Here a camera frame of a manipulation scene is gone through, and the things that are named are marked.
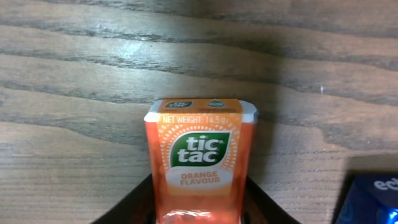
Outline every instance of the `small logo on label top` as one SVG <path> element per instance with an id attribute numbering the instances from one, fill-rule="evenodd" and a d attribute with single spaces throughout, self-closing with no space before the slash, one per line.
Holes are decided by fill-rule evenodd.
<path id="1" fill-rule="evenodd" d="M 206 167 L 221 162 L 230 132 L 199 131 L 180 136 L 173 144 L 170 166 Z"/>
<path id="2" fill-rule="evenodd" d="M 398 190 L 398 179 L 392 178 L 388 181 L 377 180 L 373 183 L 373 185 L 379 190 Z"/>
<path id="3" fill-rule="evenodd" d="M 225 103 L 221 102 L 220 100 L 211 100 L 207 105 L 210 107 L 220 108 L 220 107 L 224 107 Z"/>
<path id="4" fill-rule="evenodd" d="M 165 108 L 188 108 L 192 106 L 193 101 L 173 101 L 167 103 L 164 107 Z"/>

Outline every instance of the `orange tic tac container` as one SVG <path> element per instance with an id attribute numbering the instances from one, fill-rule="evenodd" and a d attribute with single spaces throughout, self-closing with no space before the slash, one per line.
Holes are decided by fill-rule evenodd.
<path id="1" fill-rule="evenodd" d="M 145 117 L 160 224 L 238 224 L 257 109 L 234 99 L 158 100 Z"/>

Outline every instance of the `blue package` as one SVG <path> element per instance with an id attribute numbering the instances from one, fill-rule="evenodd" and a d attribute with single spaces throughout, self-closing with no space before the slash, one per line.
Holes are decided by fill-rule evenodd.
<path id="1" fill-rule="evenodd" d="M 398 224 L 398 174 L 357 175 L 336 224 Z"/>

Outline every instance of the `wooden table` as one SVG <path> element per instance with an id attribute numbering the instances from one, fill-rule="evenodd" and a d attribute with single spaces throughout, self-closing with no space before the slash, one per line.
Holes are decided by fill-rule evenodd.
<path id="1" fill-rule="evenodd" d="M 249 175 L 330 223 L 398 169 L 398 1 L 0 0 L 0 222 L 89 223 L 150 173 L 158 98 L 260 110 Z"/>

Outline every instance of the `product label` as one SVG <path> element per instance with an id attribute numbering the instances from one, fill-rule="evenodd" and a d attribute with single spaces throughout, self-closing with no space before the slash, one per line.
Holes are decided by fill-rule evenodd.
<path id="1" fill-rule="evenodd" d="M 164 102 L 157 123 L 169 194 L 229 194 L 239 155 L 240 105 L 228 100 L 193 100 L 189 108 L 176 109 L 189 101 Z M 198 113 L 210 108 L 216 108 L 215 113 Z"/>

